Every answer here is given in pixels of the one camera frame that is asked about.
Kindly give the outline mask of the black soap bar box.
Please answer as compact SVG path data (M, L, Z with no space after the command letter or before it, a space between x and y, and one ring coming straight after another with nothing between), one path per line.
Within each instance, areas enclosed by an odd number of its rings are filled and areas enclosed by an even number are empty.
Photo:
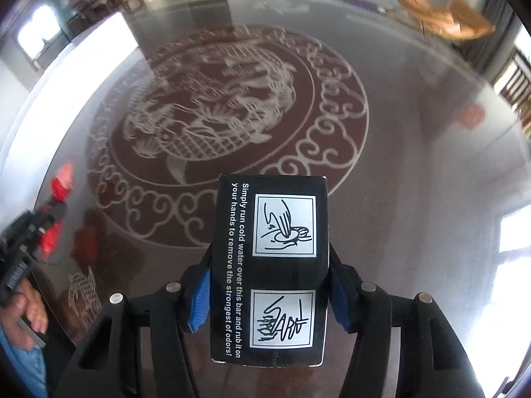
M318 366L330 267L323 176L220 176L211 245L211 357Z

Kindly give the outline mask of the orange lounge chair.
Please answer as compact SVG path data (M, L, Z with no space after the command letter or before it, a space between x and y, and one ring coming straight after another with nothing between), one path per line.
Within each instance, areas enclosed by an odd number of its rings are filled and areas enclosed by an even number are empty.
M452 0L449 8L432 5L428 0L397 0L425 33L448 40L472 40L488 36L496 27L465 0Z

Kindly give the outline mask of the wooden side chair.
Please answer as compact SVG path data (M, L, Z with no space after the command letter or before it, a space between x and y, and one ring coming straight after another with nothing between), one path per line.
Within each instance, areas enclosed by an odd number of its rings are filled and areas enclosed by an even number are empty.
M524 134L530 137L530 62L518 49L513 48L507 70L499 78L499 95L517 115Z

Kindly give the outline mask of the grey curtain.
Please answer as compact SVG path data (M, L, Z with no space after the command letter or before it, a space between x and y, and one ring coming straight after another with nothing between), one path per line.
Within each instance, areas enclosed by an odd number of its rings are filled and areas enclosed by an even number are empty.
M461 53L474 71L492 77L510 52L520 21L508 0L485 0L479 20L478 32L461 45Z

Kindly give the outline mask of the red foil pouch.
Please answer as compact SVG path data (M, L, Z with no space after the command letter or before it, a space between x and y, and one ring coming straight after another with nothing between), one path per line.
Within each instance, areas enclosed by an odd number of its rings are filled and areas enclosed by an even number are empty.
M57 246L62 220L67 214L67 199L73 190L74 181L74 166L72 163L65 163L50 182L50 199L39 210L44 216L39 228L40 258L44 262L48 261Z

